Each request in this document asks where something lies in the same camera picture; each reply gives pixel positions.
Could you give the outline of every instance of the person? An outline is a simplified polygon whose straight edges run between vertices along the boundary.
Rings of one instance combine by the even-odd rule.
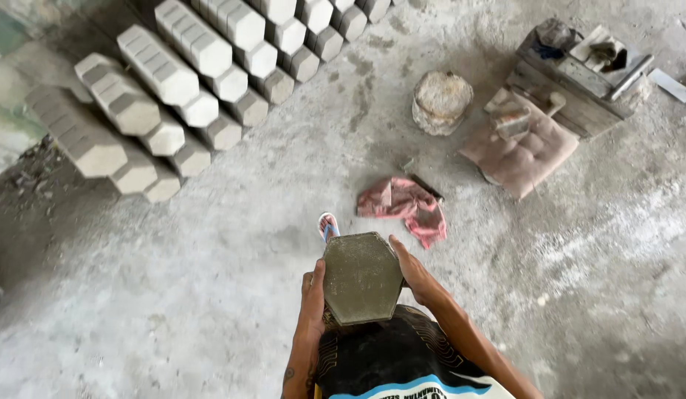
[[[331,214],[319,220],[325,242],[338,236]],[[398,304],[392,319],[327,328],[316,261],[303,275],[301,311],[281,397],[359,399],[534,399],[542,394],[487,340],[417,258],[390,235],[415,300],[435,316]]]

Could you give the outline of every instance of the metal pipe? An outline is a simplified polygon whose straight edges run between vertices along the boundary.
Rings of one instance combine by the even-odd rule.
[[[609,101],[614,102],[619,98],[619,96],[624,94],[624,92],[629,89],[629,86],[633,85],[633,83],[639,79],[641,73],[646,69],[646,67],[649,66],[651,62],[653,62],[654,59],[655,57],[653,57],[652,54],[648,54],[646,57],[644,57],[644,59],[642,59],[639,64],[636,65],[634,70],[632,70],[630,74],[626,75],[626,77],[619,82],[619,85],[614,87],[614,89],[609,93]]]

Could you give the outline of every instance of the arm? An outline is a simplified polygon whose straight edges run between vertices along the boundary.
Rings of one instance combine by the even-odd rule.
[[[301,311],[291,345],[291,355],[284,372],[282,399],[305,399],[313,395],[313,377],[318,362],[318,342],[325,331],[323,323],[323,275],[326,264],[316,261],[316,268],[303,275]]]
[[[390,236],[390,243],[400,259],[402,275],[412,289],[415,300],[434,314],[454,349],[493,377],[517,399],[542,398],[540,391],[495,349],[476,328],[469,315],[419,260],[410,255],[394,236]]]

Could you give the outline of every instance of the concrete floor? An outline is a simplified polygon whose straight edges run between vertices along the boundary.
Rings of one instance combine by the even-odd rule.
[[[520,203],[456,155],[549,16],[686,76],[686,0],[410,0],[166,204],[54,153],[54,197],[19,196],[11,173],[42,168],[24,160],[0,178],[0,398],[277,397],[325,210],[400,237],[548,398],[686,398],[686,106],[655,89]],[[447,138],[409,114],[429,69],[476,91]],[[406,156],[446,195],[449,238],[427,251],[354,214]]]

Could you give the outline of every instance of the pink cloth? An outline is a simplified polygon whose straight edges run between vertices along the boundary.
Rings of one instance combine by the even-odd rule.
[[[425,249],[446,239],[446,221],[433,195],[404,177],[377,182],[358,198],[358,216],[404,219]]]

